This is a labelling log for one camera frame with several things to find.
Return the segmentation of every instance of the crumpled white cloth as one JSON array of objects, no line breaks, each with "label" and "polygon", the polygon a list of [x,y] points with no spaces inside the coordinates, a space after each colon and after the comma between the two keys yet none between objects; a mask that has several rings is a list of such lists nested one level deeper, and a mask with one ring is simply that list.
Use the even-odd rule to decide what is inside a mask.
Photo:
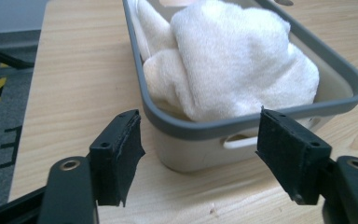
[{"label": "crumpled white cloth", "polygon": [[143,48],[155,49],[145,57],[144,72],[157,106],[210,121],[259,113],[262,105],[312,104],[318,69],[289,42],[290,24],[276,13],[200,0],[175,13],[170,29],[164,25],[160,32],[146,27],[166,21],[137,1],[148,44]]}]

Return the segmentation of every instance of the white wall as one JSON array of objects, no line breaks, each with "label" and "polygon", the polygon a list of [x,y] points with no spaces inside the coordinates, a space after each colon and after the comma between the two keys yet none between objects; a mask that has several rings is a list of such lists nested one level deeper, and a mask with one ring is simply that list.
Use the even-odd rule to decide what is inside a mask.
[{"label": "white wall", "polygon": [[40,30],[48,0],[0,0],[0,33]]}]

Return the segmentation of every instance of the terry cloth fabric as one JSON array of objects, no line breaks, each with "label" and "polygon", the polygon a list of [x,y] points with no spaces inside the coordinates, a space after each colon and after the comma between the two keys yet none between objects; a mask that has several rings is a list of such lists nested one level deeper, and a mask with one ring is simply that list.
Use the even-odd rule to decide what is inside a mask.
[{"label": "terry cloth fabric", "polygon": [[129,8],[143,61],[162,49],[177,48],[170,24],[146,0],[129,0]]},{"label": "terry cloth fabric", "polygon": [[318,69],[274,12],[200,0],[177,12],[171,28],[178,51],[161,50],[144,65],[158,106],[210,121],[313,102]]}]

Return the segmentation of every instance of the carpeted floor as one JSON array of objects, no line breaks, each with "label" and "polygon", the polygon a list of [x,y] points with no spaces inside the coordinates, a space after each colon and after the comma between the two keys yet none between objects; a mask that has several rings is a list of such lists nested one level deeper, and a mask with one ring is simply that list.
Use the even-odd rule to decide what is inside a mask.
[{"label": "carpeted floor", "polygon": [[[0,51],[34,62],[40,31],[0,34]],[[0,205],[7,202],[21,137],[33,68],[0,63]]]}]

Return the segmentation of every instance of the light wood tabletop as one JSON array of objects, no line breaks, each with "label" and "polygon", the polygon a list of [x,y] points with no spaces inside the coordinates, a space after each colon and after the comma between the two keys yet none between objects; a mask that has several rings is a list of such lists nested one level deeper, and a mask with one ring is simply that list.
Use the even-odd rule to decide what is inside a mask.
[{"label": "light wood tabletop", "polygon": [[[358,69],[358,0],[294,0],[282,9]],[[100,207],[102,223],[323,223],[324,199],[296,205],[257,157],[192,174],[161,164],[116,0],[48,3],[10,200],[45,186],[56,161],[86,156],[115,115],[134,108],[146,155],[127,206]],[[334,148],[334,160],[358,157],[358,106],[316,133]]]}]

